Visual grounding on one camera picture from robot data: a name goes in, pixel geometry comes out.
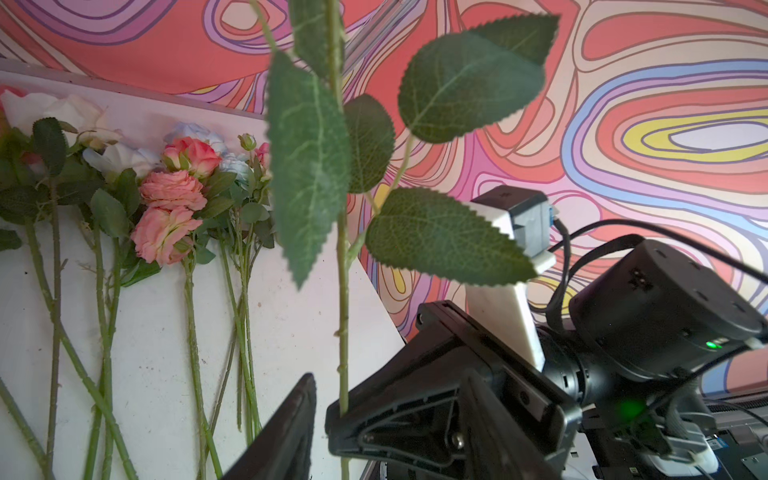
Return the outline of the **bright pink rose stem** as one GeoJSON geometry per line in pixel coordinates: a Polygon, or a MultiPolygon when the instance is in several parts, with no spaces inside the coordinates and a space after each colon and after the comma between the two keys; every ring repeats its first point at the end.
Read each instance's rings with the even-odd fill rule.
{"type": "MultiPolygon", "coordinates": [[[[410,59],[398,112],[410,141],[444,144],[527,107],[542,90],[559,29],[552,13],[523,13],[440,36],[410,59]]],[[[349,270],[361,250],[380,264],[465,285],[484,276],[489,224],[467,205],[394,180],[358,240],[347,201],[383,178],[395,147],[391,118],[374,99],[345,101],[343,22],[336,1],[292,1],[293,48],[271,50],[266,121],[277,236],[293,282],[309,278],[337,237],[339,398],[348,408],[349,270]]]]}

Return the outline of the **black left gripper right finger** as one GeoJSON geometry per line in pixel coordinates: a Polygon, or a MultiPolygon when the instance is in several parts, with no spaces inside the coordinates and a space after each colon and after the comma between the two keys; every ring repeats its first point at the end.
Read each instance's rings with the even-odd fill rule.
{"type": "Polygon", "coordinates": [[[463,374],[458,404],[466,479],[559,478],[477,372],[463,374]]]}

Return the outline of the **pink spray rose stem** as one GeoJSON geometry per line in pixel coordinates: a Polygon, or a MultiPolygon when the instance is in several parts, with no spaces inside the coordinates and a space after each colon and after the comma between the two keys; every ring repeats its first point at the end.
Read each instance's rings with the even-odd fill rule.
{"type": "Polygon", "coordinates": [[[199,477],[212,468],[220,478],[223,469],[212,427],[205,413],[201,359],[194,312],[194,271],[197,264],[196,231],[203,225],[199,213],[208,204],[204,183],[213,175],[221,157],[207,142],[190,136],[172,140],[161,156],[159,169],[139,185],[146,210],[131,233],[138,258],[160,267],[179,264],[184,273],[187,342],[199,435],[199,477]]]}

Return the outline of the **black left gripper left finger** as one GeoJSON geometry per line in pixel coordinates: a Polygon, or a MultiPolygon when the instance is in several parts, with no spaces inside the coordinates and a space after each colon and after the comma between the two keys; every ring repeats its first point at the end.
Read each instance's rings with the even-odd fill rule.
{"type": "Polygon", "coordinates": [[[306,373],[223,479],[309,479],[316,405],[315,378],[306,373]]]}

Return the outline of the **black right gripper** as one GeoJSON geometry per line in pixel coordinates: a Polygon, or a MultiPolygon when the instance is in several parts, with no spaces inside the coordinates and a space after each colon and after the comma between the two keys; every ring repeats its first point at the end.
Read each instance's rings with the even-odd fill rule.
{"type": "Polygon", "coordinates": [[[466,479],[459,387],[477,372],[559,478],[582,420],[565,392],[450,301],[423,304],[425,324],[386,365],[326,411],[329,451],[437,479],[466,479]]]}

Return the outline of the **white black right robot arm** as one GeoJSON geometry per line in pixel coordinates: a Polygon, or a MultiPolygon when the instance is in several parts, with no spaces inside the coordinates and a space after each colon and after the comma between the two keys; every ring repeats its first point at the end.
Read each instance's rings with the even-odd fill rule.
{"type": "Polygon", "coordinates": [[[573,326],[537,326],[536,367],[449,301],[419,308],[418,335],[328,408],[328,447],[436,479],[558,479],[578,433],[602,479],[701,476],[720,467],[700,376],[767,341],[766,320],[712,270],[655,240],[570,302],[573,326]]]}

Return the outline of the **pale blue rose stem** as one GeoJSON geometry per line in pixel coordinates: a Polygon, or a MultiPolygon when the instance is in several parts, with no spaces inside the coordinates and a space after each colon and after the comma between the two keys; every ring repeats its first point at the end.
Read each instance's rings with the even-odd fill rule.
{"type": "Polygon", "coordinates": [[[112,349],[124,278],[134,279],[141,270],[141,262],[132,253],[133,244],[129,238],[141,208],[139,185],[156,166],[156,161],[117,140],[96,138],[87,141],[81,158],[103,181],[84,206],[96,260],[101,341],[97,388],[102,398],[102,402],[95,406],[84,477],[110,479],[113,460],[122,458],[126,449],[122,437],[115,433],[118,421],[114,412],[112,349]]]}

